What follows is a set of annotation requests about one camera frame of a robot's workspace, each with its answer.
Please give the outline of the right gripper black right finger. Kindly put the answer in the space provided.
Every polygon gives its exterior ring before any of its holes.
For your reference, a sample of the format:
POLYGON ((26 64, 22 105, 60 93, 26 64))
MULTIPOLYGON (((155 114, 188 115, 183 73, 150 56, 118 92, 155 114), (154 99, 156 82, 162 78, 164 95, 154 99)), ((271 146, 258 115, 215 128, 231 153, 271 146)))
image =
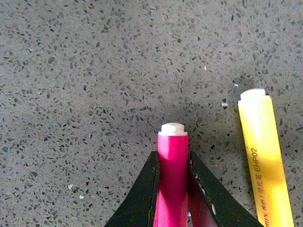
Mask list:
POLYGON ((194 227, 261 227, 191 151, 188 157, 188 205, 194 227))

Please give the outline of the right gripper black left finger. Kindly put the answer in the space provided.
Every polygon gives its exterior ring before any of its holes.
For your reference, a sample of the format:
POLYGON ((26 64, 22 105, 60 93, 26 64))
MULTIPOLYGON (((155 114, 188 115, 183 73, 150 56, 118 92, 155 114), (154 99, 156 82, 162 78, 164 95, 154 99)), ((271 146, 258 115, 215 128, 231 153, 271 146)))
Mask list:
POLYGON ((106 227, 152 227, 156 215, 160 180, 158 152, 148 156, 124 201, 111 216, 106 227))

